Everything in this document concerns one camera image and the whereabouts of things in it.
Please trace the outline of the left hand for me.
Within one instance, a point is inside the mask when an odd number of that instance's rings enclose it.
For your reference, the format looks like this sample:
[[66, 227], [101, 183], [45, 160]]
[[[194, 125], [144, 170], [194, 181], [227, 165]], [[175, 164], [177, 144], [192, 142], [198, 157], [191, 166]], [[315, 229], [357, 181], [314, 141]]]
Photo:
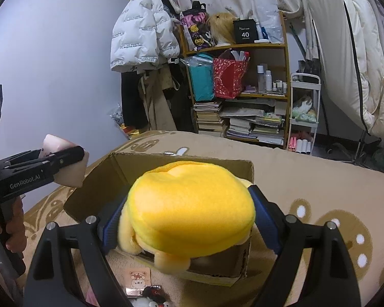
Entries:
[[25, 236], [23, 203], [20, 197], [14, 199], [12, 209], [12, 219], [7, 222], [6, 226], [6, 232], [10, 237], [5, 246], [12, 253], [22, 253], [26, 248], [27, 238]]

